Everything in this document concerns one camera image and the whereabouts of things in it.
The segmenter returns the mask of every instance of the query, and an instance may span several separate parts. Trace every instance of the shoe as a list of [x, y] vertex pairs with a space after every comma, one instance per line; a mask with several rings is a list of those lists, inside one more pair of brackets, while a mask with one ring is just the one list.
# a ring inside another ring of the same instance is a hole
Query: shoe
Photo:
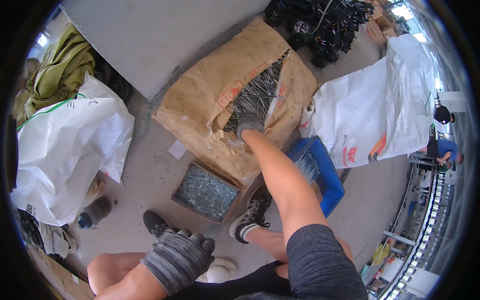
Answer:
[[153, 210], [144, 212], [144, 224], [148, 232], [157, 239], [162, 236], [165, 230], [170, 228], [170, 224]]
[[228, 230], [229, 234], [237, 241], [248, 244], [245, 236], [257, 227], [269, 228], [270, 223], [265, 222], [265, 212], [272, 203], [272, 195], [267, 186], [258, 187], [247, 201], [247, 211], [233, 221]]

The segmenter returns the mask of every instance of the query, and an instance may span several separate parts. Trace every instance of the shorts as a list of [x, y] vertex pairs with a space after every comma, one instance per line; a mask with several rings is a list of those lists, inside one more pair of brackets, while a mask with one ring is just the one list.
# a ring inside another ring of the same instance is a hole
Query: shorts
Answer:
[[195, 281], [191, 286], [166, 299], [235, 299], [256, 292], [268, 292], [288, 296], [290, 282], [276, 274], [275, 267], [282, 265], [275, 261], [266, 264], [255, 272], [239, 279], [223, 283], [203, 283]]
[[436, 158], [438, 155], [438, 142], [437, 140], [430, 138], [427, 145], [427, 156]]

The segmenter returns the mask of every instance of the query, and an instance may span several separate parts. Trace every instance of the blue shirt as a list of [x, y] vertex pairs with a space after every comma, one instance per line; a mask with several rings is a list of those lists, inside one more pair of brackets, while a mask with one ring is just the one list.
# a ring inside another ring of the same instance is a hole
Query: blue shirt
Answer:
[[458, 147], [454, 141], [438, 140], [438, 156], [442, 158], [445, 153], [450, 151], [450, 160], [455, 160], [458, 153]]

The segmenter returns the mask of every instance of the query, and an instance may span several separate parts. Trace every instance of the gray work glove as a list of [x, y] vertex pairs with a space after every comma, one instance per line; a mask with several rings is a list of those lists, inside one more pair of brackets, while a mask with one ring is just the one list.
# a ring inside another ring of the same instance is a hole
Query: gray work glove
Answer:
[[241, 138], [241, 132], [244, 129], [253, 129], [258, 132], [264, 133], [264, 126], [260, 123], [256, 116], [251, 114], [244, 114], [240, 117], [239, 124], [237, 126], [237, 137], [243, 142]]
[[192, 234], [188, 229], [175, 233], [167, 229], [140, 262], [172, 296], [208, 270], [215, 259], [211, 255], [214, 249], [215, 241], [201, 233]]

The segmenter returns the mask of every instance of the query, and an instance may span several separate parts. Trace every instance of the plastic bottle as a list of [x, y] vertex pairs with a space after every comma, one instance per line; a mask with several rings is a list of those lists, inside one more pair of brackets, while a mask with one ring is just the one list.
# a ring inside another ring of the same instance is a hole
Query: plastic bottle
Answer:
[[82, 210], [77, 218], [77, 224], [80, 229], [89, 229], [95, 227], [100, 220], [108, 216], [112, 205], [105, 197], [100, 197], [92, 204]]

